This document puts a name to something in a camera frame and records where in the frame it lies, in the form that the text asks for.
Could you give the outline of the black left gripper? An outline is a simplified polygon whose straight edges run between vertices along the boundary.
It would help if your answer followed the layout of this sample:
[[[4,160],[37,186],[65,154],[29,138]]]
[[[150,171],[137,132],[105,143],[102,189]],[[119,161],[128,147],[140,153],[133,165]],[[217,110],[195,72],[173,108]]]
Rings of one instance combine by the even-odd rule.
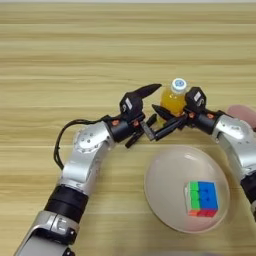
[[[135,90],[134,93],[137,94],[141,99],[144,99],[153,94],[160,87],[161,84],[153,83],[140,87],[139,89]],[[110,133],[116,143],[120,143],[129,137],[131,137],[131,142],[134,143],[145,133],[143,124],[146,124],[148,127],[152,126],[156,122],[156,115],[151,115],[147,121],[144,121],[144,119],[144,113],[139,114],[137,117],[131,118],[128,118],[125,114],[119,114],[115,117],[105,116],[103,121],[110,129]],[[163,125],[161,129],[155,132],[155,140],[161,140],[175,131],[177,128],[183,126],[184,123],[184,118],[170,119]]]

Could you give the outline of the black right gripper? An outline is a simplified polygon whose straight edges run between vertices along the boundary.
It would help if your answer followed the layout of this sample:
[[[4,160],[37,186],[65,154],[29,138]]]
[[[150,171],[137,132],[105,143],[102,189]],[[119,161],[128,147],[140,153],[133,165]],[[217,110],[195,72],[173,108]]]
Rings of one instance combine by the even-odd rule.
[[[174,118],[174,115],[168,109],[155,104],[153,104],[152,107],[161,118]],[[211,135],[218,119],[223,115],[223,112],[214,112],[208,109],[203,109],[199,112],[195,112],[193,110],[190,110],[189,108],[185,108],[184,114],[186,119],[182,124],[182,128],[184,128],[185,126],[190,128],[197,128],[204,133]]]

